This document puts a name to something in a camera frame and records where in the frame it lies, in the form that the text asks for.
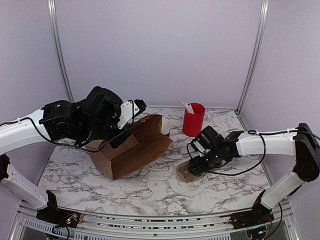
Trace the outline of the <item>brown cardboard cup carrier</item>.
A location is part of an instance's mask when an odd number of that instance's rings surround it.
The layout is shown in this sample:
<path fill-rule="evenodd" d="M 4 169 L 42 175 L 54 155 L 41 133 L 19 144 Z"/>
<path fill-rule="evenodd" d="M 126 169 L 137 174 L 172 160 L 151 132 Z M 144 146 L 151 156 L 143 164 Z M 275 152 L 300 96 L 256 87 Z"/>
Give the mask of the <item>brown cardboard cup carrier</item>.
<path fill-rule="evenodd" d="M 200 175 L 192 174 L 189 168 L 190 168 L 189 161 L 185 161 L 176 167 L 176 173 L 184 183 L 186 184 L 192 183 L 192 182 L 198 181 L 200 178 L 203 177 L 204 175 L 203 173 Z"/>

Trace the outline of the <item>brown paper bag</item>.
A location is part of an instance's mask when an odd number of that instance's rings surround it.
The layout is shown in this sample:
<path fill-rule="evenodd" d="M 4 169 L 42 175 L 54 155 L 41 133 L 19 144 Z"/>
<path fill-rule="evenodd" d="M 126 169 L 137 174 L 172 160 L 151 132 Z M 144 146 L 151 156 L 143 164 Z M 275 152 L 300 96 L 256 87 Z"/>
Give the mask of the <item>brown paper bag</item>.
<path fill-rule="evenodd" d="M 99 152 L 90 152 L 96 169 L 114 181 L 162 157 L 173 144 L 172 139 L 161 133 L 162 121 L 162 115 L 151 114 L 134 123 L 131 136 L 119 147 L 107 145 Z"/>

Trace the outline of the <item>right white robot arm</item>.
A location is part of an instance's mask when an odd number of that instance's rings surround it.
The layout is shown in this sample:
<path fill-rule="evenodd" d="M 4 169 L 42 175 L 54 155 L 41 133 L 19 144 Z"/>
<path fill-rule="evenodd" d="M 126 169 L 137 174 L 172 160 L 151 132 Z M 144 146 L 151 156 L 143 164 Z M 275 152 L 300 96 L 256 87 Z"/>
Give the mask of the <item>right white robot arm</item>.
<path fill-rule="evenodd" d="M 260 156 L 259 164 L 264 160 L 291 161 L 283 175 L 258 195 L 251 209 L 231 216 L 233 224 L 273 220 L 272 209 L 276 205 L 320 176 L 320 138 L 305 122 L 285 130 L 236 130 L 227 136 L 207 126 L 189 145 L 198 152 L 188 163 L 188 171 L 194 176 L 203 173 L 222 176 L 222 172 L 216 171 L 218 168 L 233 159 L 248 156 Z"/>

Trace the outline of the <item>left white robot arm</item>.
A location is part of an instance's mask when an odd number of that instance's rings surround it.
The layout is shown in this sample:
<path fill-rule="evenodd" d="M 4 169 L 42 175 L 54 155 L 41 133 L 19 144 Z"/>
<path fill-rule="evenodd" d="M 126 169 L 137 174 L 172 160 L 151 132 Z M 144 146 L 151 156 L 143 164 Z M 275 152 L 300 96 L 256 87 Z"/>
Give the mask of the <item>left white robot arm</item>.
<path fill-rule="evenodd" d="M 73 140 L 72 147 L 81 151 L 95 140 L 106 140 L 106 145 L 115 149 L 131 135 L 135 118 L 146 107 L 142 99 L 122 101 L 111 90 L 95 86 L 81 101 L 58 100 L 25 117 L 2 123 L 0 184 L 31 204 L 37 219 L 75 228 L 80 213 L 59 208 L 56 195 L 20 174 L 7 153 L 40 142 L 58 146 L 62 139 Z"/>

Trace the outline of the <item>red cylindrical holder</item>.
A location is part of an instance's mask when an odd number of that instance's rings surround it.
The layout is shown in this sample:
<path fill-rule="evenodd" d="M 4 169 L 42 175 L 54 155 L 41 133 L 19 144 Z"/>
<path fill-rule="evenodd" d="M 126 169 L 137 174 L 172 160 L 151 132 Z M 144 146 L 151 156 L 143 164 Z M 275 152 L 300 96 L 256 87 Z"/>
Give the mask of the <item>red cylindrical holder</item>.
<path fill-rule="evenodd" d="M 200 103 L 191 103 L 193 112 L 184 110 L 182 132 L 188 137 L 196 137 L 202 130 L 206 109 Z"/>

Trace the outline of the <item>white wrapped stirrer packets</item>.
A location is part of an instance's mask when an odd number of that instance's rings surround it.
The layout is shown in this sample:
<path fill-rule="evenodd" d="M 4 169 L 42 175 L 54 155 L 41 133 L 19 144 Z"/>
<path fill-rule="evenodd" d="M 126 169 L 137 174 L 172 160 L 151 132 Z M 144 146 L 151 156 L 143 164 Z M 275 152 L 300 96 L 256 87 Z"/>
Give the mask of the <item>white wrapped stirrer packets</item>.
<path fill-rule="evenodd" d="M 181 103 L 183 104 L 183 106 L 185 107 L 185 110 L 189 113 L 189 114 L 194 114 L 194 110 L 193 107 L 191 105 L 191 103 L 187 103 L 185 101 L 181 101 Z"/>

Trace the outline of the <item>stacked black paper cups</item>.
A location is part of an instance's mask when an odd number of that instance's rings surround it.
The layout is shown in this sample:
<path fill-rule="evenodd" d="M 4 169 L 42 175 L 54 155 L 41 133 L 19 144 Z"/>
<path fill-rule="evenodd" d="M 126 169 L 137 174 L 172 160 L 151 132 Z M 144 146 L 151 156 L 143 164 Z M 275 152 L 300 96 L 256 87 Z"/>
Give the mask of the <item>stacked black paper cups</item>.
<path fill-rule="evenodd" d="M 172 129 L 172 122 L 167 118 L 162 118 L 162 126 L 161 126 L 161 133 L 167 137 L 170 136 Z"/>

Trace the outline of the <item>aluminium front rail base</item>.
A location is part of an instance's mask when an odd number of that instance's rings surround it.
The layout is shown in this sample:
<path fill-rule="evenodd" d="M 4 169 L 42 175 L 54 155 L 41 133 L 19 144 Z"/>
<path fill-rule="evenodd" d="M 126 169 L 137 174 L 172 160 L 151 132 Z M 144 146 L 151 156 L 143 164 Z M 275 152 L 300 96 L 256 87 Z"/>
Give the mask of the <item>aluminium front rail base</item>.
<path fill-rule="evenodd" d="M 10 240 L 300 240 L 287 201 L 269 218 L 240 222 L 240 211 L 201 215 L 134 216 L 78 211 L 68 224 L 37 218 L 37 211 L 22 201 L 11 228 Z"/>

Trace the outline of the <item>aluminium frame post left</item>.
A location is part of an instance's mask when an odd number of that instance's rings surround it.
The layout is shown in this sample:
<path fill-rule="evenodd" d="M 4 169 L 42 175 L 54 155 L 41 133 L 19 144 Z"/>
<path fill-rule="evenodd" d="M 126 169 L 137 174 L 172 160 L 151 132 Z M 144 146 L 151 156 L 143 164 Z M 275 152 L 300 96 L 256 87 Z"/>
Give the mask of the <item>aluminium frame post left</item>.
<path fill-rule="evenodd" d="M 71 84 L 65 64 L 64 54 L 63 54 L 63 48 L 60 38 L 60 32 L 59 32 L 59 23 L 58 23 L 58 17 L 57 17 L 57 11 L 56 11 L 56 1 L 55 0 L 48 0 L 48 14 L 49 14 L 49 21 L 51 26 L 51 32 L 55 47 L 55 52 L 57 56 L 57 61 L 62 77 L 63 86 L 65 89 L 65 93 L 67 96 L 67 99 L 70 102 L 74 102 L 74 96 L 71 89 Z"/>

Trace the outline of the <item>aluminium frame post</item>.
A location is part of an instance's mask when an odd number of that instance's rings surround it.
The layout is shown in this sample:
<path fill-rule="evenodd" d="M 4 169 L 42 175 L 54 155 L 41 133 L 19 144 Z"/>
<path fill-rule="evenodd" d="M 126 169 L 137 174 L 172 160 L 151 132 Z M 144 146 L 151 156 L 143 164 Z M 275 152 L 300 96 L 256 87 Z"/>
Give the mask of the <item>aluminium frame post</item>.
<path fill-rule="evenodd" d="M 64 54 L 63 54 L 63 48 L 60 38 L 60 32 L 59 32 L 59 23 L 58 23 L 58 17 L 57 17 L 57 11 L 56 11 L 56 1 L 55 0 L 48 0 L 48 14 L 49 14 L 49 21 L 51 26 L 51 32 L 55 47 L 55 52 L 57 56 L 57 61 L 62 77 L 63 86 L 65 89 L 65 93 L 67 96 L 67 99 L 70 102 L 74 102 L 74 96 L 71 89 L 71 84 L 65 64 Z"/>
<path fill-rule="evenodd" d="M 256 36 L 255 36 L 255 41 L 253 45 L 253 51 L 251 55 L 251 59 L 249 62 L 249 67 L 247 70 L 246 78 L 244 81 L 244 86 L 240 95 L 239 102 L 237 104 L 236 112 L 239 115 L 244 106 L 246 99 L 248 97 L 249 91 L 250 91 L 250 86 L 252 84 L 254 74 L 255 74 L 255 69 L 256 65 L 259 59 L 259 55 L 262 49 L 263 45 L 263 40 L 265 36 L 265 30 L 266 30 L 266 25 L 267 25 L 267 18 L 268 18 L 268 12 L 269 12 L 269 5 L 270 1 L 269 0 L 262 0 L 261 1 L 261 8 L 260 8 L 260 14 L 259 14 L 259 19 L 258 19 L 258 25 L 257 25 L 257 31 L 256 31 Z"/>

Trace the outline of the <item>aluminium frame post right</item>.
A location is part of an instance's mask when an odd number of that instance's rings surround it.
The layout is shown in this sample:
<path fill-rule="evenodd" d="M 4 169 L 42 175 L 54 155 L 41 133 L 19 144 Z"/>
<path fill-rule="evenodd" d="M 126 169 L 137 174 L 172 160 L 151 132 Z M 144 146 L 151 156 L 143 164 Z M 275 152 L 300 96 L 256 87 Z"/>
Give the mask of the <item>aluminium frame post right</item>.
<path fill-rule="evenodd" d="M 247 70 L 246 78 L 244 81 L 244 86 L 240 95 L 239 102 L 237 104 L 236 112 L 239 115 L 244 106 L 246 99 L 248 97 L 249 91 L 250 91 L 250 86 L 252 84 L 254 74 L 255 74 L 255 69 L 256 65 L 259 59 L 259 55 L 262 49 L 263 45 L 263 40 L 265 36 L 265 30 L 266 30 L 266 25 L 267 25 L 267 18 L 268 18 L 268 12 L 269 12 L 269 5 L 270 1 L 269 0 L 262 0 L 261 1 L 261 8 L 260 8 L 260 14 L 259 14 L 259 19 L 258 19 L 258 25 L 257 25 L 257 31 L 256 31 L 256 36 L 255 36 L 255 41 L 253 45 L 253 51 L 251 55 L 251 59 L 249 62 L 249 67 Z"/>

